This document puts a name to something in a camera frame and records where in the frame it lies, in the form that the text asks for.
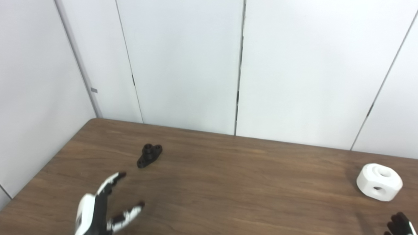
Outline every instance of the wood grain surface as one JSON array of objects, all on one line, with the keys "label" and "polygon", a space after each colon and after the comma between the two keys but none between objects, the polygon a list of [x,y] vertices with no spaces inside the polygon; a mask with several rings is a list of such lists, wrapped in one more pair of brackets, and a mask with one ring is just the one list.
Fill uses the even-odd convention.
[{"label": "wood grain surface", "polygon": [[[146,143],[164,150],[138,169]],[[357,189],[371,162],[402,177],[393,201]],[[0,212],[0,234],[74,234],[81,197],[117,171],[107,215],[146,204],[121,235],[382,235],[398,211],[418,223],[417,160],[93,119]]]}]

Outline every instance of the black 3d-printed part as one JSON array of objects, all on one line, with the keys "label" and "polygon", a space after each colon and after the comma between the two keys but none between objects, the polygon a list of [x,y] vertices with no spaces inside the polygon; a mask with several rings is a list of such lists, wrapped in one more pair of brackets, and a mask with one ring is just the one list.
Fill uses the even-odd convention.
[{"label": "black 3d-printed part", "polygon": [[155,162],[160,154],[163,152],[163,147],[159,144],[153,146],[150,143],[147,143],[142,148],[142,156],[136,162],[138,168],[144,168],[149,164]]}]

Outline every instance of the robotic hand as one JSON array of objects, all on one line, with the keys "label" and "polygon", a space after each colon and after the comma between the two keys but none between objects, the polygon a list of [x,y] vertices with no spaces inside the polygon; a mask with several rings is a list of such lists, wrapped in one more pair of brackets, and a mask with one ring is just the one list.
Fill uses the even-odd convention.
[{"label": "robotic hand", "polygon": [[83,196],[77,211],[75,235],[112,235],[123,229],[141,212],[145,205],[143,202],[106,222],[107,196],[112,193],[112,187],[117,181],[125,176],[125,172],[115,173],[102,183],[96,195]]},{"label": "robotic hand", "polygon": [[392,215],[391,220],[387,227],[392,234],[385,232],[384,235],[417,235],[411,221],[402,212]]}]

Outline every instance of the white hexagonal block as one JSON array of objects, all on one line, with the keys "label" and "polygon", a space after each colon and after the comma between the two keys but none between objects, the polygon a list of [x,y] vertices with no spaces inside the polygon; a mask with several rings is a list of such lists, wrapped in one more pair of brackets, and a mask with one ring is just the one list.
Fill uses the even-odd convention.
[{"label": "white hexagonal block", "polygon": [[402,185],[393,169],[376,163],[366,164],[357,177],[357,186],[366,196],[385,202],[392,200]]}]

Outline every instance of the panel seam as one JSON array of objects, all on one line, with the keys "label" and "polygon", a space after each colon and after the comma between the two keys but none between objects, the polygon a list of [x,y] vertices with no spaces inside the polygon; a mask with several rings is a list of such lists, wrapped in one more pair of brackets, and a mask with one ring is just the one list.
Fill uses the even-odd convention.
[{"label": "panel seam", "polygon": [[0,189],[3,190],[3,192],[9,197],[10,200],[12,199],[10,194],[7,193],[7,191],[3,188],[3,186],[1,184],[0,184]]},{"label": "panel seam", "polygon": [[136,85],[135,85],[135,79],[134,79],[133,71],[132,71],[132,64],[131,64],[130,57],[129,57],[128,45],[126,44],[125,31],[123,30],[122,19],[120,18],[119,5],[117,4],[117,0],[115,0],[115,4],[116,4],[117,16],[119,17],[120,28],[122,29],[122,35],[123,35],[123,41],[125,43],[126,54],[128,56],[128,62],[129,62],[129,68],[131,70],[133,86],[135,87],[136,100],[138,102],[139,112],[141,113],[142,123],[144,123],[144,116],[142,114],[141,104],[139,103],[138,90],[136,89]]},{"label": "panel seam", "polygon": [[402,43],[400,44],[400,46],[399,46],[399,48],[398,48],[398,51],[396,52],[395,57],[393,58],[392,63],[390,64],[389,69],[387,70],[386,76],[385,76],[385,78],[383,79],[383,82],[382,82],[382,84],[380,85],[379,90],[377,91],[377,94],[376,94],[376,96],[375,96],[375,99],[373,100],[372,106],[370,107],[369,112],[367,113],[366,118],[363,120],[363,123],[362,123],[362,125],[361,125],[361,127],[360,127],[360,129],[359,129],[359,132],[358,132],[358,133],[357,133],[357,135],[356,135],[356,138],[354,139],[353,144],[351,145],[350,151],[352,151],[352,150],[353,150],[354,145],[355,145],[355,144],[356,144],[356,142],[357,142],[357,139],[358,139],[358,137],[359,137],[359,135],[360,135],[360,133],[361,133],[361,131],[362,131],[363,127],[364,127],[364,124],[366,123],[366,121],[367,121],[367,119],[368,119],[368,117],[369,117],[369,115],[370,115],[370,113],[371,113],[371,109],[372,109],[372,108],[373,108],[373,106],[375,105],[376,100],[377,100],[377,98],[379,97],[380,92],[382,91],[383,86],[385,85],[385,82],[386,82],[386,80],[387,80],[387,77],[389,76],[389,73],[390,73],[390,71],[392,70],[393,65],[395,64],[395,61],[396,61],[396,59],[398,58],[398,55],[399,55],[399,53],[400,53],[400,51],[401,51],[401,49],[402,49],[402,46],[403,46],[403,44],[405,43],[405,40],[406,40],[406,38],[408,37],[408,34],[409,34],[409,32],[411,31],[412,26],[414,25],[414,22],[415,22],[415,19],[417,18],[417,15],[418,15],[418,10],[415,12],[414,18],[412,19],[412,22],[411,22],[411,24],[409,25],[409,28],[408,28],[408,30],[406,31],[405,36],[403,37]]},{"label": "panel seam", "polygon": [[240,83],[241,83],[241,70],[242,70],[242,51],[244,46],[244,24],[245,24],[245,12],[247,8],[247,0],[242,1],[242,21],[241,21],[241,42],[240,42],[240,62],[238,64],[238,82],[237,82],[237,99],[235,105],[235,121],[234,121],[234,135],[237,135],[237,123],[238,123],[238,102],[240,99]]}]

